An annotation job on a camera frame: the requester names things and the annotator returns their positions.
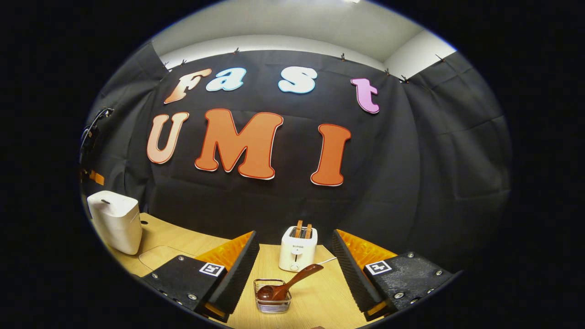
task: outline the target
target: wooden table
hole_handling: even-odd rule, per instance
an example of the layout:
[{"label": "wooden table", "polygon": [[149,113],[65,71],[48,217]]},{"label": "wooden table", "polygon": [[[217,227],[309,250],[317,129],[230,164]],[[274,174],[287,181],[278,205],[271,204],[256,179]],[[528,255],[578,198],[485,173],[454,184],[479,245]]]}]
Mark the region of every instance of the wooden table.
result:
[{"label": "wooden table", "polygon": [[[148,224],[142,224],[142,241],[135,256],[110,247],[108,249],[124,268],[141,277],[179,254],[195,257],[228,241],[169,224],[146,213],[141,213],[140,219]],[[260,252],[246,287],[226,325],[253,329],[310,329],[318,326],[343,329],[373,322],[366,322],[363,313],[357,308],[336,259],[324,263],[324,269],[291,288],[293,298],[288,312],[264,314],[258,311],[253,290],[255,279],[281,279],[287,282],[296,274],[278,267],[279,254],[279,245],[260,244]],[[317,246],[316,263],[332,257],[324,246]]]}]

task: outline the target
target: wooden spoon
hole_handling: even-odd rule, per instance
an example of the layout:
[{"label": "wooden spoon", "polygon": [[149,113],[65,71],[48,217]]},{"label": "wooden spoon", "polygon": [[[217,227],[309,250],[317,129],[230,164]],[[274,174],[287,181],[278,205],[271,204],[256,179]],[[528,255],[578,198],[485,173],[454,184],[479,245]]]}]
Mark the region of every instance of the wooden spoon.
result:
[{"label": "wooden spoon", "polygon": [[288,290],[290,289],[290,287],[292,285],[299,282],[300,280],[303,280],[304,278],[306,278],[307,276],[309,276],[313,273],[319,272],[322,269],[323,269],[323,266],[321,266],[321,265],[311,264],[311,265],[307,266],[306,268],[303,268],[302,270],[300,270],[289,282],[287,282],[286,284],[284,284],[282,286],[272,286],[272,285],[263,286],[256,293],[256,297],[259,300],[266,300],[266,301],[286,300]]}]

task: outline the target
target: wire basket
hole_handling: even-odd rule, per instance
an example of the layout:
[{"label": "wire basket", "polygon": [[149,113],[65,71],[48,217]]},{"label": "wire basket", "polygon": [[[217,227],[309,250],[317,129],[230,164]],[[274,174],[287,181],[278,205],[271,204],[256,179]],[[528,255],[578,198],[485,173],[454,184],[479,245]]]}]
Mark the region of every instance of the wire basket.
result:
[{"label": "wire basket", "polygon": [[256,293],[263,286],[273,285],[282,286],[285,282],[278,279],[256,279],[254,280],[254,298],[256,299],[256,307],[262,313],[285,313],[291,304],[291,292],[287,292],[286,300],[259,300]]}]

